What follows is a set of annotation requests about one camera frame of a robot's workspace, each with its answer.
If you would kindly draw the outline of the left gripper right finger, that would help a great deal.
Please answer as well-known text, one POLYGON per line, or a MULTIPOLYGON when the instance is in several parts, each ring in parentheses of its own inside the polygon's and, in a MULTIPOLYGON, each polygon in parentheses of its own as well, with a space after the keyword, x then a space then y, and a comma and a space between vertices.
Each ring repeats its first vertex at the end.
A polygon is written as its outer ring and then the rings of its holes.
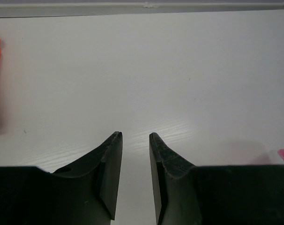
POLYGON ((158 225, 284 225, 284 165, 195 166, 149 135, 158 225))

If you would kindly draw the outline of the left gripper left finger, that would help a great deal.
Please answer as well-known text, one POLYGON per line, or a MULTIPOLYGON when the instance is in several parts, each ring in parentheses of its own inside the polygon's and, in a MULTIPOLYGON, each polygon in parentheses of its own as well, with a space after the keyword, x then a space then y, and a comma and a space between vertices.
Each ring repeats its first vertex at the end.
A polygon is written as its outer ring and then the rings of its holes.
POLYGON ((0 167, 0 225, 108 225, 115 219, 122 133, 57 169, 0 167))

